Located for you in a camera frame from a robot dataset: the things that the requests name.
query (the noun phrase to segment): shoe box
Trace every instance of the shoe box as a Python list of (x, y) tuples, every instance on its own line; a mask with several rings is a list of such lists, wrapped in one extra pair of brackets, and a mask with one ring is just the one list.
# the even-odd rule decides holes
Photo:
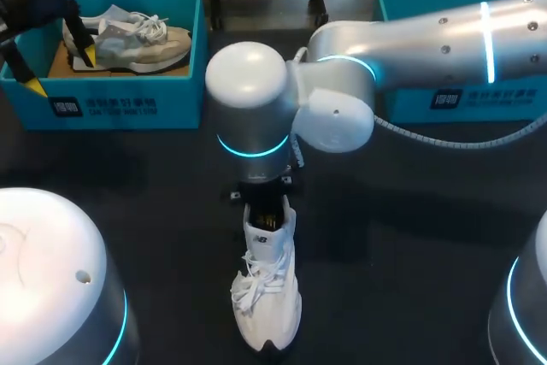
[(183, 64), (154, 75), (75, 73), (62, 42), (62, 21), (16, 39), (19, 51), (48, 97), (17, 83), (4, 65), (0, 86), (27, 130), (152, 130), (199, 126), (208, 39), (202, 0), (76, 0), (81, 16), (97, 16), (115, 4), (127, 11), (168, 18), (191, 31)]

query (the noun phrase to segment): glowing blue light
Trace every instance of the glowing blue light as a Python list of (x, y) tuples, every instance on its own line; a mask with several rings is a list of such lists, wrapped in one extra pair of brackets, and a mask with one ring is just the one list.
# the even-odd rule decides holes
[(104, 360), (103, 365), (108, 365), (110, 361), (112, 361), (112, 358), (114, 357), (116, 350), (118, 349), (118, 346), (120, 346), (121, 339), (123, 338), (123, 333), (126, 331), (126, 323), (127, 323), (127, 296), (126, 292), (123, 291), (123, 303), (124, 303), (124, 312), (123, 312), (123, 322), (121, 324), (121, 330), (120, 335), (118, 336), (118, 340), (116, 341), (114, 348), (112, 348), (112, 351), (110, 351), (110, 355), (107, 356), (107, 358)]
[(528, 337), (524, 334), (524, 331), (522, 331), (521, 324), (519, 324), (519, 322), (517, 321), (515, 310), (513, 309), (513, 301), (511, 300), (511, 278), (513, 277), (513, 271), (515, 270), (515, 265), (517, 261), (519, 261), (518, 258), (513, 263), (513, 267), (511, 267), (511, 271), (509, 271), (509, 277), (507, 278), (507, 305), (509, 306), (509, 313), (511, 314), (511, 319), (515, 324), (517, 332), (521, 336), (528, 349), (533, 353), (533, 355), (536, 356), (536, 358), (539, 359), (539, 361), (541, 361), (541, 363), (547, 364), (547, 359), (542, 357), (538, 350), (536, 350), (536, 348), (532, 345), (530, 339), (528, 339)]
[(480, 3), (480, 17), (482, 20), (482, 35), (485, 38), (488, 83), (493, 83), (496, 81), (496, 68), (494, 67), (494, 45), (492, 43), (492, 30), (490, 28), (490, 7), (487, 2)]
[(240, 151), (236, 151), (234, 149), (231, 149), (230, 147), (228, 147), (227, 145), (224, 144), (224, 142), (221, 140), (220, 136), (217, 135), (216, 137), (219, 139), (219, 142), (222, 144), (222, 147), (224, 147), (226, 150), (230, 151), (232, 154), (234, 154), (236, 156), (245, 157), (245, 158), (264, 157), (264, 156), (267, 156), (268, 154), (272, 154), (273, 152), (279, 150), (283, 146), (283, 144), (285, 144), (287, 139), (289, 138), (289, 136), (287, 135), (287, 137), (283, 138), (283, 141), (281, 143), (277, 144), (275, 147), (273, 147), (272, 149), (270, 149), (268, 151), (263, 151), (262, 153), (250, 154), (250, 153), (242, 153)]
[(374, 73), (373, 68), (368, 66), (365, 62), (362, 62), (359, 59), (355, 59), (355, 57), (342, 56), (342, 55), (332, 55), (332, 56), (322, 57), (321, 59), (318, 60), (318, 62), (324, 62), (326, 60), (332, 60), (332, 59), (349, 60), (350, 62), (358, 63), (358, 64), (362, 65), (365, 69), (367, 69), (370, 72), (370, 74), (373, 75), (374, 81), (376, 81), (376, 74)]

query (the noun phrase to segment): logo on box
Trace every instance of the logo on box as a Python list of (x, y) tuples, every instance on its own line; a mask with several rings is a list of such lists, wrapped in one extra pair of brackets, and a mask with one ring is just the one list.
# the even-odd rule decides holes
[(76, 97), (49, 97), (53, 113), (57, 117), (81, 117), (83, 115)]
[(462, 99), (462, 89), (439, 89), (431, 101), (431, 110), (455, 109)]

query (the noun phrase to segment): screw hole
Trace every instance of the screw hole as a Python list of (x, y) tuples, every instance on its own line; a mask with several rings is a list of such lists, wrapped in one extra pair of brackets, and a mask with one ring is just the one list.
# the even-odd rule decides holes
[(91, 282), (91, 276), (86, 271), (78, 271), (76, 279), (82, 284), (89, 284)]

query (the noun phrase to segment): white sneaker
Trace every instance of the white sneaker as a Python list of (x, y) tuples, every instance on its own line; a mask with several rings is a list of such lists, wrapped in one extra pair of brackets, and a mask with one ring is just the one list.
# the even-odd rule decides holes
[(284, 198), (285, 223), (274, 232), (249, 223), (245, 206), (244, 231), (247, 276), (241, 272), (232, 284), (233, 313), (245, 342), (268, 355), (285, 350), (297, 334), (302, 297), (295, 276), (294, 231), (297, 213)]
[[(117, 15), (125, 12), (116, 8)], [(167, 27), (157, 15), (127, 13), (124, 21), (84, 18), (88, 28), (97, 26), (94, 37), (97, 65), (88, 68), (79, 57), (71, 37), (63, 31), (65, 44), (72, 56), (72, 67), (77, 72), (122, 70), (136, 74), (160, 73), (180, 62), (191, 49), (190, 32), (179, 27)]]

